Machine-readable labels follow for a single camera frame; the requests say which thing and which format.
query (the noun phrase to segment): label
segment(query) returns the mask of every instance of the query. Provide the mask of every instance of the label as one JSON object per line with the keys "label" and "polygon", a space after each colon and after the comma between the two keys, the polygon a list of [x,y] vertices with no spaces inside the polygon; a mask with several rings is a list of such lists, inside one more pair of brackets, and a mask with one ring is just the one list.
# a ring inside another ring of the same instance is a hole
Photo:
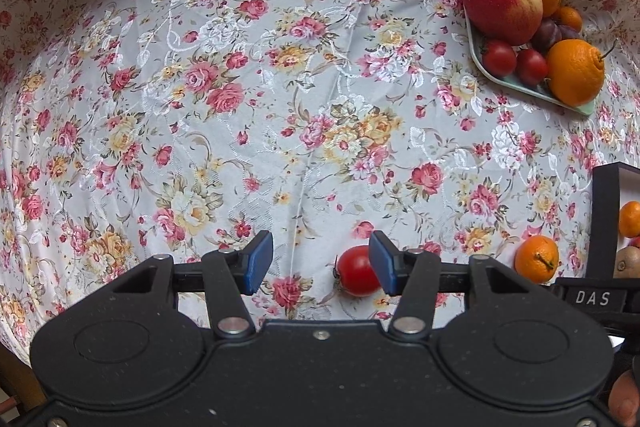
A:
{"label": "label", "polygon": [[608,288],[570,287],[564,300],[590,311],[621,312],[625,306],[626,290]]}

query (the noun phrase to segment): cherry tomato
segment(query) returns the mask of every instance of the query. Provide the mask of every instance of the cherry tomato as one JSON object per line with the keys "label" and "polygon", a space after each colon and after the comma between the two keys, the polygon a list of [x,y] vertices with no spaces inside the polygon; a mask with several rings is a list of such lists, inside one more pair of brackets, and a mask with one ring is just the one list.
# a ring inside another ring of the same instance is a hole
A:
{"label": "cherry tomato", "polygon": [[334,275],[340,279],[340,285],[354,297],[372,295],[380,288],[371,263],[369,247],[360,245],[345,250],[334,267]]}
{"label": "cherry tomato", "polygon": [[522,50],[518,53],[516,74],[525,86],[536,87],[545,80],[548,72],[545,57],[536,50]]}
{"label": "cherry tomato", "polygon": [[482,50],[482,65],[493,76],[507,76],[516,69],[516,54],[506,42],[487,41]]}

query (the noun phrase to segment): green plate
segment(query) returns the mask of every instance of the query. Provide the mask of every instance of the green plate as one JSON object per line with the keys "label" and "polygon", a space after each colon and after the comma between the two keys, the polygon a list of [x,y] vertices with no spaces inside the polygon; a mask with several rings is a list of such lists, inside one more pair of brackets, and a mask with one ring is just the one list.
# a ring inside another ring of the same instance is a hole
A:
{"label": "green plate", "polygon": [[466,19],[466,31],[469,35],[469,47],[471,48],[471,58],[473,58],[474,62],[478,69],[486,76],[490,81],[495,82],[496,84],[500,84],[504,87],[510,87],[511,89],[515,89],[516,91],[523,92],[525,94],[530,94],[531,96],[535,96],[536,98],[540,98],[542,100],[546,100],[547,102],[555,103],[556,105],[561,105],[567,109],[570,109],[575,112],[579,112],[583,115],[590,115],[595,110],[595,100],[590,103],[586,103],[585,105],[580,105],[578,107],[569,107],[564,103],[560,102],[556,97],[554,97],[551,92],[548,90],[546,85],[539,84],[536,87],[527,87],[520,83],[518,77],[515,74],[508,74],[504,78],[497,78],[485,70],[482,66],[482,62],[480,61],[480,44],[482,43],[482,34],[472,25],[469,18],[466,16],[465,10],[465,19]]}

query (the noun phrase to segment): red apple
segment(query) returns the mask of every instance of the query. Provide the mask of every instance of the red apple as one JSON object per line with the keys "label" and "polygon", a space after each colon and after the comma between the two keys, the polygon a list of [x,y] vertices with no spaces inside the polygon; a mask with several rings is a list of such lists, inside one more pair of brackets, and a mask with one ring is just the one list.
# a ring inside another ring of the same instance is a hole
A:
{"label": "red apple", "polygon": [[511,46],[529,42],[542,20],[542,0],[462,0],[466,15],[485,36]]}

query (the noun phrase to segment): floral fabric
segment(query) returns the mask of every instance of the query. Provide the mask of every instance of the floral fabric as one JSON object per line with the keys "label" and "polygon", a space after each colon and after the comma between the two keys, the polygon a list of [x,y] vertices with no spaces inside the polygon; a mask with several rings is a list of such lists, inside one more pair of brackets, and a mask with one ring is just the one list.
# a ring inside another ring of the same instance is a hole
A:
{"label": "floral fabric", "polygon": [[[580,275],[591,170],[638,163],[640,2],[567,2],[594,45],[618,40],[591,118],[485,80],[461,0],[2,0],[2,343],[26,360],[44,321],[150,255],[261,229],[257,322],[388,319],[397,299],[332,277],[373,229],[456,263],[544,233]],[[462,296],[436,305],[443,325]],[[206,324],[201,296],[180,309]]]}

